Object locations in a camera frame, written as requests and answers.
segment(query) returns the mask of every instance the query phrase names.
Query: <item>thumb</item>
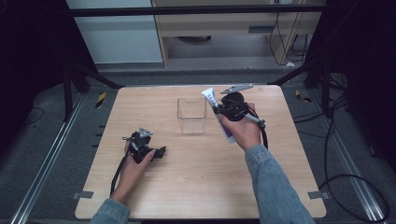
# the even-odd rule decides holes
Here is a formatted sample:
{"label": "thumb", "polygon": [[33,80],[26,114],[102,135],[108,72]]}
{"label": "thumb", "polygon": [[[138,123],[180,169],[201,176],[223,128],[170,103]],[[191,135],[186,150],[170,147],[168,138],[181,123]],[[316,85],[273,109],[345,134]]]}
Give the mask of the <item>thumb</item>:
{"label": "thumb", "polygon": [[154,157],[155,154],[155,149],[152,149],[145,157],[145,159],[143,159],[139,165],[142,165],[144,167],[147,167],[150,163],[150,161],[152,160],[152,158]]}
{"label": "thumb", "polygon": [[222,125],[224,125],[226,128],[230,127],[230,120],[227,119],[227,117],[225,117],[224,115],[220,114],[219,115],[219,119]]}

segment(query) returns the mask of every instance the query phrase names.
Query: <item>aluminum rail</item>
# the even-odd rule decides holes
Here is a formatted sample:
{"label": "aluminum rail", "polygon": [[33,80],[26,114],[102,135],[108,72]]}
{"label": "aluminum rail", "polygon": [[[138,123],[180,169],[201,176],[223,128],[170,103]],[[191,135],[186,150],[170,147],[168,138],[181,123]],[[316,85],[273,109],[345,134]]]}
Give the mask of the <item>aluminum rail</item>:
{"label": "aluminum rail", "polygon": [[30,186],[28,192],[26,193],[23,201],[15,212],[14,216],[11,219],[12,224],[22,224],[25,223],[27,218],[29,217],[33,207],[35,206],[35,201],[37,201],[38,195],[44,187],[44,184],[47,181],[47,178],[52,170],[53,165],[58,158],[59,152],[64,145],[64,141],[69,134],[71,127],[77,117],[78,111],[80,110],[81,103],[84,99],[85,94],[79,94],[76,102],[74,104],[74,111],[70,116],[70,119],[65,121],[61,127],[61,130],[58,132],[54,142],[52,143],[51,148],[49,149],[49,153],[47,154],[46,159],[44,159],[40,170],[35,176],[35,180]]}
{"label": "aluminum rail", "polygon": [[[312,99],[315,105],[317,106],[318,110],[321,110],[319,93],[317,93],[316,91],[309,91],[309,92],[313,96]],[[326,117],[326,115],[322,115],[322,118],[326,127],[330,128],[330,121]],[[355,162],[352,160],[349,153],[347,152],[347,148],[344,145],[342,138],[338,134],[337,130],[334,130],[331,139],[334,149],[347,173],[351,175],[362,176],[358,166],[355,164]],[[376,201],[375,196],[372,193],[370,187],[365,182],[358,180],[356,178],[349,178],[349,179],[352,184],[352,187],[354,188],[356,194],[358,195],[361,201],[361,205],[363,206],[363,209],[366,212],[367,217],[370,218],[370,220],[372,221],[377,221],[379,219],[384,218],[384,214],[381,208],[379,207],[378,202]]]}

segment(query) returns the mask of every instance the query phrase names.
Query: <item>person's left hand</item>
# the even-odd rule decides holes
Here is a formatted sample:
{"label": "person's left hand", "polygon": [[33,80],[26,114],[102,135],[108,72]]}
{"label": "person's left hand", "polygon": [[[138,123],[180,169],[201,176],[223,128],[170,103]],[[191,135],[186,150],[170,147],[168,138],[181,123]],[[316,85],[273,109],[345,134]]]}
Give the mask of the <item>person's left hand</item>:
{"label": "person's left hand", "polygon": [[[124,151],[128,150],[129,142],[127,141],[125,144]],[[128,202],[128,198],[132,193],[132,190],[139,182],[143,173],[145,173],[146,168],[148,167],[150,161],[152,160],[155,153],[155,149],[151,150],[139,164],[134,161],[134,158],[128,156],[125,163],[122,166],[120,171],[120,181],[114,190],[113,194],[111,194],[110,198],[120,203],[126,204]]]}

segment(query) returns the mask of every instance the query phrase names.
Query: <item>transparent plastic box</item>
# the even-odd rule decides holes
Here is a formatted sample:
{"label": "transparent plastic box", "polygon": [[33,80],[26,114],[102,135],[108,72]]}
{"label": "transparent plastic box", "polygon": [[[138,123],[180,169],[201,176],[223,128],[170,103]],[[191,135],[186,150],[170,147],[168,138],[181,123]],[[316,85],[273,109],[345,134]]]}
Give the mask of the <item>transparent plastic box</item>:
{"label": "transparent plastic box", "polygon": [[182,133],[204,133],[206,116],[205,98],[177,100],[177,119]]}

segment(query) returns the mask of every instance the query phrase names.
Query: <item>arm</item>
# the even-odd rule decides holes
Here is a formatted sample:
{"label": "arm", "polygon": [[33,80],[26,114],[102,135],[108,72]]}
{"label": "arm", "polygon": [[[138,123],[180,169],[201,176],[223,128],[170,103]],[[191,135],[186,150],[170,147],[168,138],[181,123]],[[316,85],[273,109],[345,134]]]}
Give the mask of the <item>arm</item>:
{"label": "arm", "polygon": [[280,165],[263,146],[245,154],[261,223],[315,223]]}
{"label": "arm", "polygon": [[110,199],[106,199],[96,214],[91,219],[91,223],[128,223],[128,218],[131,213],[129,208],[125,206],[128,198],[131,195],[134,187],[139,182],[146,168],[148,167],[155,150],[143,159],[139,164],[136,164],[132,156],[128,156],[122,166],[120,172],[120,181]]}
{"label": "arm", "polygon": [[262,145],[257,123],[246,118],[232,122],[225,116],[220,120],[245,151],[261,223],[314,223],[282,168]]}

